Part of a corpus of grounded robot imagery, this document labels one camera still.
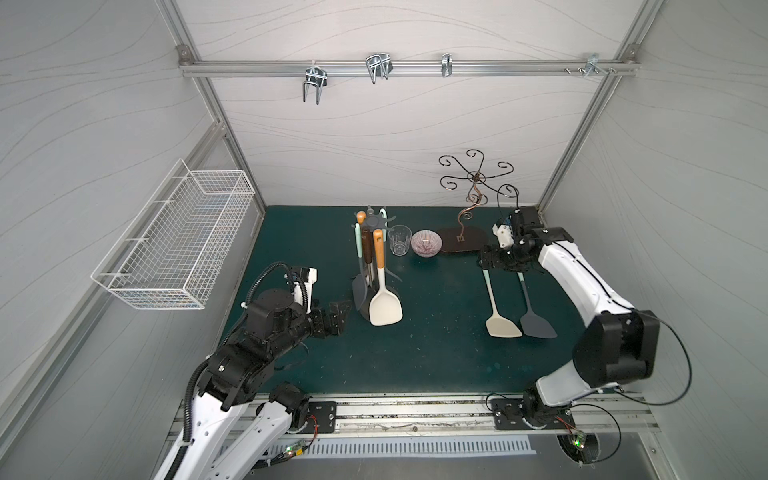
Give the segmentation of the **white spatula light wood handle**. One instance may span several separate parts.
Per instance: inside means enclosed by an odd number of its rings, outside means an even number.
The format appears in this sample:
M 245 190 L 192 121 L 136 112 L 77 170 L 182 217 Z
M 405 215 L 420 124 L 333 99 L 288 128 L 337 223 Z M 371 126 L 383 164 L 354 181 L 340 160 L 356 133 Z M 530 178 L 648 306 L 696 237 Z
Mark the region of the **white spatula light wood handle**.
M 403 319 L 403 310 L 399 298 L 386 286 L 386 256 L 383 231 L 373 232 L 378 290 L 369 304 L 369 318 L 373 326 L 393 325 Z

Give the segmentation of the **cream spatula mint handle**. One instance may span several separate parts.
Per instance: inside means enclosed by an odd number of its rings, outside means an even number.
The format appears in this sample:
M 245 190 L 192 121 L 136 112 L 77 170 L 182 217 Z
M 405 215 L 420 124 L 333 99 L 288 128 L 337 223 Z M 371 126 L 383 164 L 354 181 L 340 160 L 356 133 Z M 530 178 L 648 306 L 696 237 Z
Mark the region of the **cream spatula mint handle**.
M 498 310 L 489 271 L 483 269 L 482 273 L 491 304 L 491 315 L 485 322 L 488 334 L 502 339 L 521 338 L 523 333 L 520 328 L 512 320 L 502 316 Z

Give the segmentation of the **grey spatula mint handle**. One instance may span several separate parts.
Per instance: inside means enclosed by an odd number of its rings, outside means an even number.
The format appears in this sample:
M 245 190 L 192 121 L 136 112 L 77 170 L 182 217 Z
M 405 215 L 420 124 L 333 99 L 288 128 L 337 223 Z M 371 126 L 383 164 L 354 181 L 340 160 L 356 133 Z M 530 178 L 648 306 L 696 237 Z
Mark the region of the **grey spatula mint handle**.
M 526 336 L 538 339 L 556 338 L 557 333 L 549 321 L 534 311 L 524 274 L 522 272 L 518 272 L 517 276 L 523 292 L 523 298 L 526 303 L 526 312 L 520 318 L 523 333 Z

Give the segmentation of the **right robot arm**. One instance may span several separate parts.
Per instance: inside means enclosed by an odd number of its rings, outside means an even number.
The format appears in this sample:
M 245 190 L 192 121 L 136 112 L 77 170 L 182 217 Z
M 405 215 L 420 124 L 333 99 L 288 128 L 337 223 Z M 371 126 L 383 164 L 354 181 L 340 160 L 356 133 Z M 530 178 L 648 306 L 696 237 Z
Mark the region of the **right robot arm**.
M 520 207 L 492 226 L 496 246 L 485 245 L 479 264 L 520 273 L 532 263 L 545 269 L 576 307 L 585 331 L 566 364 L 523 393 L 520 413 L 531 424 L 603 388 L 647 379 L 654 370 L 660 321 L 636 309 L 607 285 L 562 227 L 533 219 Z

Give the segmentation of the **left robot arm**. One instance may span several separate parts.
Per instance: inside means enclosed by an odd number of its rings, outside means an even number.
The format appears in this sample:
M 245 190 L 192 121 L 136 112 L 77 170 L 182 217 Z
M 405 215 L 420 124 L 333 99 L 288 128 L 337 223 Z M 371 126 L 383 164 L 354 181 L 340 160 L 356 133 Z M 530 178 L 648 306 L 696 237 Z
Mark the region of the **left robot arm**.
M 277 261 L 257 277 L 242 314 L 222 344 L 191 375 L 184 392 L 182 428 L 159 467 L 158 479 L 250 479 L 259 470 L 305 454 L 315 438 L 299 439 L 276 453 L 287 433 L 321 431 L 310 395 L 287 381 L 255 411 L 254 420 L 231 444 L 230 431 L 261 387 L 278 371 L 277 360 L 306 339 L 343 333 L 348 301 L 320 307 L 312 297 L 317 272 Z

